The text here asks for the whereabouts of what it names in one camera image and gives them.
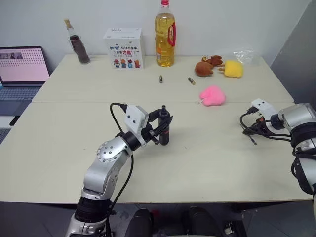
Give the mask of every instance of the laptop screen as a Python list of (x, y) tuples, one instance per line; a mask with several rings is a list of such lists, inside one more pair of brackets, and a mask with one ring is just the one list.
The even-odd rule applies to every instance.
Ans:
[(49, 78), (41, 47), (0, 48), (0, 79), (6, 84), (43, 84)]

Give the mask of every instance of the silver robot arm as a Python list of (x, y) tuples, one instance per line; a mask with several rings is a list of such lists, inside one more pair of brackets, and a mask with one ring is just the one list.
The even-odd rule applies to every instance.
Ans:
[(107, 210), (112, 204), (110, 198), (118, 180), (119, 171), (131, 155), (130, 146), (121, 137), (116, 137), (99, 147), (94, 162), (84, 176), (80, 200), (82, 205), (84, 200), (86, 202), (91, 200), (91, 205), (96, 204), (96, 208), (104, 208), (104, 210), (92, 208), (90, 213), (80, 211), (78, 213), (77, 209), (71, 217), (66, 233), (67, 237), (73, 234), (93, 235), (103, 231)]
[(308, 103), (296, 104), (279, 112), (262, 99), (254, 100), (251, 105), (248, 111), (259, 112), (264, 119), (258, 119), (251, 130), (246, 128), (243, 133), (269, 136), (280, 131), (289, 132), (295, 156), (291, 171), (301, 189), (313, 195), (316, 220), (316, 111)]
[[(71, 217), (66, 237), (99, 236), (104, 227), (109, 225), (107, 218), (113, 209), (110, 199), (120, 169), (134, 150), (145, 147), (151, 140), (157, 145), (159, 141), (156, 136), (159, 136), (159, 139), (161, 136), (169, 136), (166, 131), (169, 131), (173, 117), (165, 106), (149, 114), (140, 106), (120, 106), (126, 112), (125, 124), (129, 131), (121, 132), (98, 148), (94, 162), (84, 176), (81, 197), (76, 212)], [(149, 123), (156, 119), (159, 125), (153, 129)]]

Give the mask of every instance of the stuffed animal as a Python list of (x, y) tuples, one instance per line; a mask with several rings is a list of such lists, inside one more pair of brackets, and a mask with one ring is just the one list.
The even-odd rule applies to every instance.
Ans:
[(213, 74), (214, 66), (207, 62), (199, 62), (196, 64), (195, 72), (199, 77), (207, 77)]
[(227, 77), (240, 78), (243, 74), (242, 64), (236, 61), (226, 61), (225, 68), (219, 68), (219, 71), (224, 72)]
[(221, 105), (226, 101), (226, 95), (219, 86), (211, 85), (201, 92), (199, 97), (205, 106)]
[(223, 63), (221, 59), (222, 57), (218, 55), (214, 55), (210, 57), (204, 56), (202, 57), (202, 62), (207, 62), (209, 64), (212, 64), (213, 66), (219, 66)]

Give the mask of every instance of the laptop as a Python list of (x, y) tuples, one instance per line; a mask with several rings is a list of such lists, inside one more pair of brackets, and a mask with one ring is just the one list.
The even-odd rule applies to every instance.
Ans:
[(0, 47), (0, 116), (19, 116), (49, 78), (42, 47)]

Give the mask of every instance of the cooking oil bottle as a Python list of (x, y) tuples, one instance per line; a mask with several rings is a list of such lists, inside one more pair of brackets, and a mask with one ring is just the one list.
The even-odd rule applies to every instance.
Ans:
[(162, 67), (170, 67), (174, 63), (174, 47), (176, 45), (176, 24), (169, 0), (161, 0), (161, 10), (155, 20), (156, 57)]

